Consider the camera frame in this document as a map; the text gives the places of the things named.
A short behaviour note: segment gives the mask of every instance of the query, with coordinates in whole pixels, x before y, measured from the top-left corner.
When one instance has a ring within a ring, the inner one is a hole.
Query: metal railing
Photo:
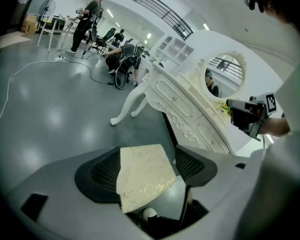
[[[164,20],[170,27],[176,31],[179,36],[186,40],[193,31],[188,26],[188,24],[171,8],[169,8],[166,4],[161,2],[160,0],[133,0],[139,5],[144,6],[162,20]]]
[[[241,79],[243,77],[242,68],[231,61],[223,58],[215,57],[209,62],[210,65],[214,66],[218,70],[226,72],[235,78]]]

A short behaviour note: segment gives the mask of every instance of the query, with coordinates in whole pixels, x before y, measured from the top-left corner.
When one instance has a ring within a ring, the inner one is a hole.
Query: black cable
[[[262,138],[263,138],[263,148],[265,149],[266,148],[266,144],[265,144],[265,135],[262,134]]]
[[[68,55],[68,56],[75,57],[75,56],[73,56],[73,55],[71,55],[71,54],[61,54],[61,55]],[[81,62],[70,61],[70,60],[69,60],[68,62],[70,62],[70,63],[75,63],[75,64],[80,64],[80,65],[83,65],[83,66],[87,67],[87,69],[90,70],[90,78],[91,78],[91,80],[95,81],[96,83],[103,84],[103,85],[110,85],[110,86],[113,86],[113,85],[115,84],[114,82],[100,82],[100,81],[98,81],[98,80],[93,79],[91,68],[88,67],[87,65],[81,63]]]

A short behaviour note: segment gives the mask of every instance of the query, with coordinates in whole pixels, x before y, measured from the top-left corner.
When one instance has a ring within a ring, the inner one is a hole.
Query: oval mirror
[[[228,98],[237,92],[242,84],[243,69],[231,55],[214,57],[208,64],[204,80],[208,91],[215,97]]]

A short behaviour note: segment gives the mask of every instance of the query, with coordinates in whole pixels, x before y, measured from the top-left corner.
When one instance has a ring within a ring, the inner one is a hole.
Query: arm
[[[104,54],[107,55],[107,56],[110,56],[112,54],[118,54],[118,53],[121,53],[121,52],[122,52],[122,49],[121,49],[121,47],[119,47],[119,48],[114,49],[112,51],[105,52]]]
[[[98,4],[94,1],[92,1],[88,4],[88,6],[84,10],[78,10],[77,13],[85,15],[85,14],[88,14],[90,11],[93,12],[93,10],[95,10],[97,7],[98,7]]]
[[[136,65],[134,67],[135,70],[138,70],[139,69],[139,66],[140,66],[140,63],[141,63],[141,56],[138,58],[138,60],[136,61]]]
[[[260,129],[259,134],[269,134],[281,137],[290,132],[290,127],[285,117],[268,118]]]
[[[89,11],[88,9],[85,9],[85,10],[77,10],[77,11],[76,11],[77,14],[83,14],[83,15],[88,14],[89,12],[90,12],[90,11]]]

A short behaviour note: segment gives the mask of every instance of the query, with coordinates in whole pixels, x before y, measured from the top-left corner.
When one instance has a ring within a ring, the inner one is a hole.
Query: white power cable
[[[21,72],[22,70],[24,70],[26,67],[30,66],[30,65],[33,65],[33,64],[37,64],[37,63],[55,63],[55,62],[69,62],[69,60],[65,57],[63,58],[56,58],[57,60],[50,60],[50,56],[53,54],[51,53],[49,56],[48,56],[48,60],[47,61],[36,61],[36,62],[32,62],[32,63],[29,63],[27,65],[25,65],[23,68],[21,68],[19,71],[15,72],[12,76],[10,76],[9,78],[9,81],[8,81],[8,87],[7,87],[7,91],[6,91],[6,99],[5,99],[5,103],[3,105],[3,108],[2,108],[2,111],[1,111],[1,114],[0,114],[0,119],[4,113],[4,110],[5,110],[5,107],[7,105],[7,102],[8,102],[8,99],[9,99],[9,86],[10,86],[10,81],[11,79],[16,75],[18,74],[19,72]]]

